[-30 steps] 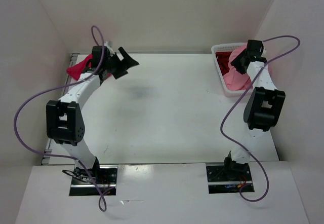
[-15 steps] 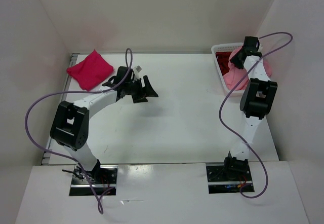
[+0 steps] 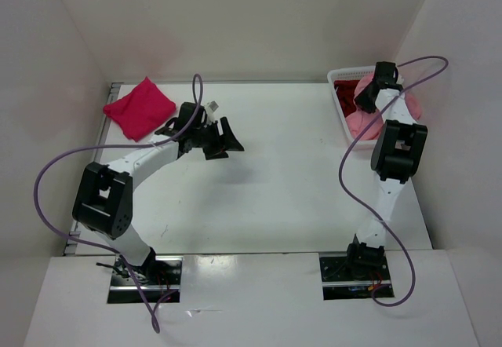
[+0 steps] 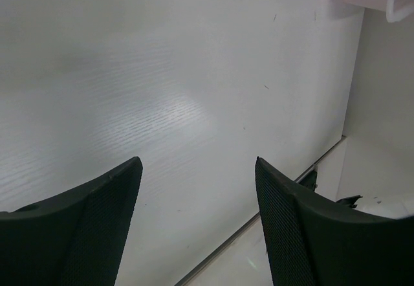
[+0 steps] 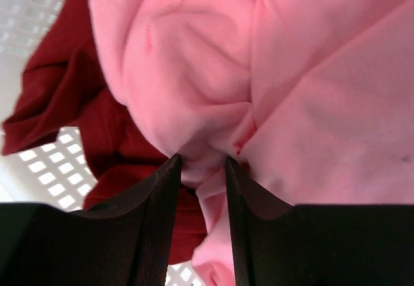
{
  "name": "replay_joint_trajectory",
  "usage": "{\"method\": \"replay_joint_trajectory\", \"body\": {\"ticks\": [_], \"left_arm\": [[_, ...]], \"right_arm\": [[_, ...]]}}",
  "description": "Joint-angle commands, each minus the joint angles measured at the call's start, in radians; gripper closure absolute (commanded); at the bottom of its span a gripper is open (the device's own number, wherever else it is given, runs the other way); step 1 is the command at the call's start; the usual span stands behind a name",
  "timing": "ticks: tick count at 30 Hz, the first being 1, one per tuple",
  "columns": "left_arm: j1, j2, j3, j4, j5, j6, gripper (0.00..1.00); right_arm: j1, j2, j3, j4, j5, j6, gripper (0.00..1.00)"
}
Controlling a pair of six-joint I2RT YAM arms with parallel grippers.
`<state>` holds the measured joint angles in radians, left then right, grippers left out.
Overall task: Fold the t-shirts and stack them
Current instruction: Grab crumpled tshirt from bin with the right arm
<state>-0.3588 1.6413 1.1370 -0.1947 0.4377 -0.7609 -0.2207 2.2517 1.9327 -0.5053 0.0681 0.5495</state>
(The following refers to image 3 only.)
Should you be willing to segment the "light pink t shirt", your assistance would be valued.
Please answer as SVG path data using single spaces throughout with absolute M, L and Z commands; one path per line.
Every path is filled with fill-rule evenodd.
M 373 75 L 374 73 L 371 72 L 359 80 L 357 86 L 355 87 L 353 100 L 355 100 L 355 98 L 370 84 L 373 79 Z M 411 92 L 408 92 L 405 94 L 404 99 L 411 116 L 415 120 L 419 120 L 422 115 L 422 107 L 420 106 L 417 98 Z M 373 118 L 373 114 L 366 113 L 359 106 L 356 106 L 356 110 L 346 117 L 346 123 L 352 137 L 356 138 L 373 120 Z M 380 131 L 383 126 L 384 121 L 382 117 L 379 117 L 379 119 L 365 132 L 361 140 L 376 140 L 380 136 Z

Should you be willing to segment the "magenta t shirt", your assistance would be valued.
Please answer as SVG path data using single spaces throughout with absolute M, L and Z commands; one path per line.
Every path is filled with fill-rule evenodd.
M 123 98 L 107 104 L 104 114 L 122 130 L 124 136 L 139 142 L 174 115 L 176 104 L 148 77 Z

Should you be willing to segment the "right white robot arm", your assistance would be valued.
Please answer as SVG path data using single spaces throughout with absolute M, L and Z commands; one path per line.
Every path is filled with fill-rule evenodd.
M 344 270 L 353 279 L 370 279 L 384 263 L 384 248 L 398 197 L 417 172 L 428 129 L 412 117 L 400 89 L 382 89 L 375 99 L 384 122 L 370 160 L 376 175 L 376 205 L 348 246 Z

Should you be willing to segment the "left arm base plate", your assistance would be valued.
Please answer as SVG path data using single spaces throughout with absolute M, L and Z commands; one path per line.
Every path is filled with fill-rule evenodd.
M 141 290 L 151 305 L 170 291 L 172 293 L 164 302 L 178 303 L 180 301 L 183 258 L 181 256 L 157 256 L 157 261 L 162 263 L 162 270 L 152 279 L 139 273 L 136 274 Z M 105 267 L 111 269 L 108 304 L 138 304 L 143 301 L 129 272 L 119 258 L 115 260 L 113 265 L 105 265 Z

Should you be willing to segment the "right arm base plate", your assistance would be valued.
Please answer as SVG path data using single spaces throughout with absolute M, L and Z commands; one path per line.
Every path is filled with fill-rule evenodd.
M 343 255 L 320 255 L 319 265 L 322 293 L 325 301 L 367 299 L 377 289 L 376 298 L 393 298 L 391 276 L 384 258 L 378 268 L 370 268 L 362 274 L 353 275 Z

